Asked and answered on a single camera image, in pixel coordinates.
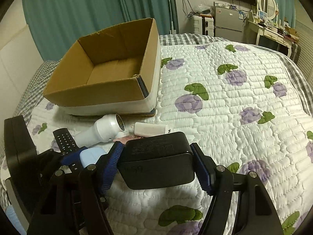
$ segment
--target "open cardboard box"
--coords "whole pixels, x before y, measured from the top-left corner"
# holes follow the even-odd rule
[[[153,114],[161,47],[154,19],[130,21],[79,38],[43,96],[74,115]]]

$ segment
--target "sticker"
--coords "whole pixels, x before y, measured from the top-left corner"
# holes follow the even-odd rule
[[[243,11],[239,11],[239,19],[244,19],[244,12]]]

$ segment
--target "pink object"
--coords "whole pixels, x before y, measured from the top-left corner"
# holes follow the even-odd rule
[[[126,144],[127,141],[129,140],[133,140],[133,139],[142,139],[143,137],[140,137],[140,136],[136,136],[136,135],[128,135],[128,136],[124,136],[122,138],[117,138],[117,139],[114,139],[113,142],[115,141],[120,141],[122,144]]]

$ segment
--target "purple flower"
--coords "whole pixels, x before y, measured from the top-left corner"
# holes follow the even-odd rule
[[[196,49],[206,49],[209,45],[195,46]]]
[[[51,148],[53,148],[54,151],[60,151],[60,149],[57,145],[57,141],[55,139],[53,139],[53,141],[51,142]]]
[[[313,142],[308,142],[308,144],[306,145],[306,151],[308,153],[308,157],[311,158],[311,163],[313,163]]]
[[[4,159],[2,169],[7,170],[7,159],[6,158]]]
[[[48,102],[46,105],[46,110],[52,110],[53,106],[54,106],[54,104],[52,102]]]
[[[267,168],[267,163],[265,161],[252,160],[252,161],[244,164],[241,167],[239,173],[246,175],[250,171],[255,171],[258,174],[262,183],[264,185],[267,184],[268,177],[271,175],[271,171],[270,171],[270,169]]]
[[[285,85],[276,82],[273,85],[274,88],[274,94],[276,95],[276,97],[282,97],[282,96],[286,96],[287,95],[287,88]]]
[[[186,94],[176,99],[175,106],[181,112],[187,111],[190,114],[194,114],[202,109],[203,104],[200,97]]]
[[[175,225],[167,235],[197,235],[202,226],[201,222],[192,221]]]
[[[41,125],[36,125],[36,127],[32,130],[32,134],[36,135],[41,129]]]
[[[241,45],[235,45],[235,49],[239,50],[239,51],[249,51],[250,49],[241,46]]]
[[[257,121],[261,119],[261,116],[262,116],[261,113],[262,111],[259,109],[247,107],[239,114],[241,116],[240,122],[242,125],[244,125],[244,124],[249,124],[254,121]]]
[[[231,71],[226,73],[225,79],[230,85],[242,86],[247,82],[247,75],[244,71]]]
[[[303,222],[303,220],[304,220],[304,218],[306,217],[307,214],[308,214],[308,212],[304,212],[303,215],[301,217],[299,217],[298,221],[295,224],[295,229],[298,229],[298,227]]]
[[[174,59],[169,61],[166,64],[166,68],[168,68],[169,70],[176,70],[179,67],[182,67],[184,65],[185,60],[183,58],[179,58],[179,59]]]

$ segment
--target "black remote control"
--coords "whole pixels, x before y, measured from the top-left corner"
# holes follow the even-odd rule
[[[67,128],[57,129],[53,132],[53,135],[62,154],[70,154],[79,149]],[[80,161],[76,161],[68,167],[72,173],[80,172],[83,169]]]

